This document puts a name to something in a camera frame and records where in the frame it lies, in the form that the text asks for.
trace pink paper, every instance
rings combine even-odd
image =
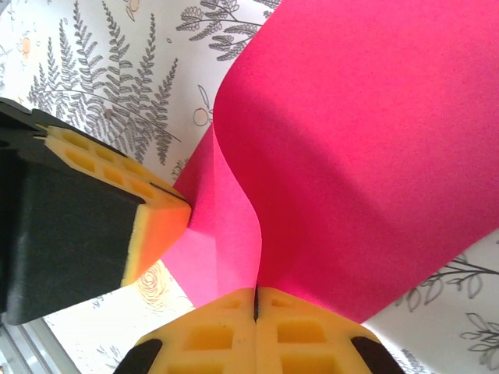
[[[189,273],[167,253],[187,295],[253,285],[261,252],[259,285],[363,321],[499,226],[497,25],[495,0],[284,0],[176,185],[214,241]]]

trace orange foam edge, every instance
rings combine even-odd
[[[169,250],[187,229],[191,207],[171,196],[168,206],[137,208],[122,286],[132,284]]]

